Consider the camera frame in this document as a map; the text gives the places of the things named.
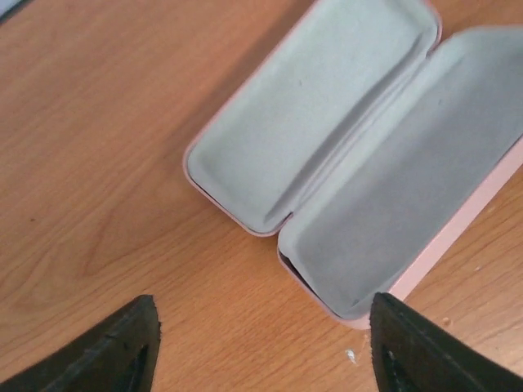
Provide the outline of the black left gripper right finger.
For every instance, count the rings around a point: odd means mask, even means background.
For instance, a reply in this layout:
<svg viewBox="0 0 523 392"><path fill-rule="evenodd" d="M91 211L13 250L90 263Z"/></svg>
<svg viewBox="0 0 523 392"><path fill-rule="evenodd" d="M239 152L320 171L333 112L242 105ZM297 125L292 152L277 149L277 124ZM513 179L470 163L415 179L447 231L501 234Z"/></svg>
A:
<svg viewBox="0 0 523 392"><path fill-rule="evenodd" d="M371 354L380 391L521 391L522 377L389 293L374 295Z"/></svg>

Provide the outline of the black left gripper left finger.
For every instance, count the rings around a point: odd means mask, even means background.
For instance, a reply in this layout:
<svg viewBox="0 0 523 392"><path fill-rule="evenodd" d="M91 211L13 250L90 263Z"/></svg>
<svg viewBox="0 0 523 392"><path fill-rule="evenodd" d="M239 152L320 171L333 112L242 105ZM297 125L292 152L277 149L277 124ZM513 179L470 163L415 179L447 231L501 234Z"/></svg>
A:
<svg viewBox="0 0 523 392"><path fill-rule="evenodd" d="M161 326L140 295L45 359L1 383L2 391L150 391Z"/></svg>

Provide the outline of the pink glasses case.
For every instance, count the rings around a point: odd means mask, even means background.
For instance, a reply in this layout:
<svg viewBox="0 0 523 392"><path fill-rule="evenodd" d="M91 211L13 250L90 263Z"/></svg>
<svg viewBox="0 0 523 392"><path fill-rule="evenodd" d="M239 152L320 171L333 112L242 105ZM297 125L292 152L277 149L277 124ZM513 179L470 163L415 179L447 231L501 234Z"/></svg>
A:
<svg viewBox="0 0 523 392"><path fill-rule="evenodd" d="M522 28L441 37L426 1L317 1L184 157L338 320L406 297L522 163Z"/></svg>

